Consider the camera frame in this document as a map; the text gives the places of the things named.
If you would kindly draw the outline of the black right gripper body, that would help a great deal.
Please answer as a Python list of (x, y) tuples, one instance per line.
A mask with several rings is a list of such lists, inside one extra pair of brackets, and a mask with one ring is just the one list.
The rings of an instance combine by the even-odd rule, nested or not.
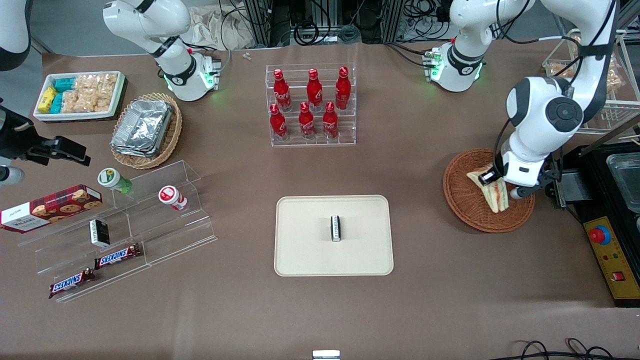
[(38, 144), (34, 123), (6, 107), (0, 107), (0, 156), (16, 159)]

